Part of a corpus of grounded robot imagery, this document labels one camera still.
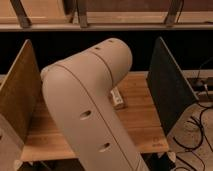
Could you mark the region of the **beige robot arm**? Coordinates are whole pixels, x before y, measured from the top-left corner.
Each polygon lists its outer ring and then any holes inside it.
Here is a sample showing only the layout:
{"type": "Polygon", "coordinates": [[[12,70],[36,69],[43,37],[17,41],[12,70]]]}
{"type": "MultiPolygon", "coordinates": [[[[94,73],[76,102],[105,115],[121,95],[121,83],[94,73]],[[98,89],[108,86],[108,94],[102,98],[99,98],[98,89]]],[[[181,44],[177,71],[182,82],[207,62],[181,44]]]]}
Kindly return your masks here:
{"type": "Polygon", "coordinates": [[[149,171],[109,100],[131,65],[127,44],[109,38],[41,71],[49,114],[86,171],[149,171]]]}

